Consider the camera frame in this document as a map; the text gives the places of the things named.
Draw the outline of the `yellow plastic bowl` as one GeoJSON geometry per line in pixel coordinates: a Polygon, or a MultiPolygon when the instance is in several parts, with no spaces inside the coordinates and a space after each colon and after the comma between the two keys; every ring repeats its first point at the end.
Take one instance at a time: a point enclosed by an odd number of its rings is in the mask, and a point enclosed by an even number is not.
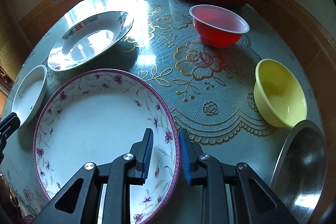
{"type": "Polygon", "coordinates": [[[276,60],[263,59],[256,65],[255,79],[255,104],[268,124],[291,130],[307,118],[305,94],[287,67],[276,60]]]}

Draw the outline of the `red plastic bowl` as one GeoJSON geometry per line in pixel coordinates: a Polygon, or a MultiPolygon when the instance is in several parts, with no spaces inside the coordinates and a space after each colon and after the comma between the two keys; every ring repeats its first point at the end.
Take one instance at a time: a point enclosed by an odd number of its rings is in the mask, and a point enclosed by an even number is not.
{"type": "Polygon", "coordinates": [[[214,5],[194,5],[189,14],[201,41],[215,48],[232,46],[250,30],[241,16],[214,5]]]}

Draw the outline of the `white plate red characters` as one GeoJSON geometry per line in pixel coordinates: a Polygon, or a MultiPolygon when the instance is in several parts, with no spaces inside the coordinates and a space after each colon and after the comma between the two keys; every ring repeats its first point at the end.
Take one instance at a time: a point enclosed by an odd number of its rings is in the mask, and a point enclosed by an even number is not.
{"type": "Polygon", "coordinates": [[[88,63],[126,36],[133,21],[125,11],[99,13],[82,20],[56,41],[49,53],[48,67],[58,72],[88,63]]]}

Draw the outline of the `purple floral rimmed plate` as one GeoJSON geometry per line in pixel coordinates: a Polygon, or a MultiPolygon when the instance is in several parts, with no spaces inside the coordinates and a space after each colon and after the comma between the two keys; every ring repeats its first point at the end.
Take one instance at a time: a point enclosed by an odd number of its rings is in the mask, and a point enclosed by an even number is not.
{"type": "Polygon", "coordinates": [[[97,69],[62,85],[37,121],[33,152],[42,191],[53,198],[87,162],[128,152],[147,128],[154,141],[148,177],[130,188],[131,223],[149,223],[169,201],[179,175],[178,133],[154,88],[131,73],[97,69]]]}

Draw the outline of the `stainless steel bowl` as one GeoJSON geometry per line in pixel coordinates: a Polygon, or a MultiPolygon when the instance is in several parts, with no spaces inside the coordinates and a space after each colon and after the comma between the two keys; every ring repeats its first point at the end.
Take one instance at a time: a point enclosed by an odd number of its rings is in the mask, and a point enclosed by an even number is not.
{"type": "Polygon", "coordinates": [[[284,141],[269,187],[298,223],[308,223],[321,197],[326,174],[325,137],[313,121],[300,121],[284,141]]]}

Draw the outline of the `white oval rose dish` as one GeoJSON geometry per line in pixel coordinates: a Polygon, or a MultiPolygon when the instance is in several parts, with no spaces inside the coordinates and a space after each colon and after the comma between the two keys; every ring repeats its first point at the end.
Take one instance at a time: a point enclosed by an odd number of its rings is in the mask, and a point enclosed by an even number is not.
{"type": "Polygon", "coordinates": [[[25,76],[13,100],[11,111],[19,120],[20,127],[31,122],[37,114],[47,88],[47,68],[38,65],[25,76]]]}

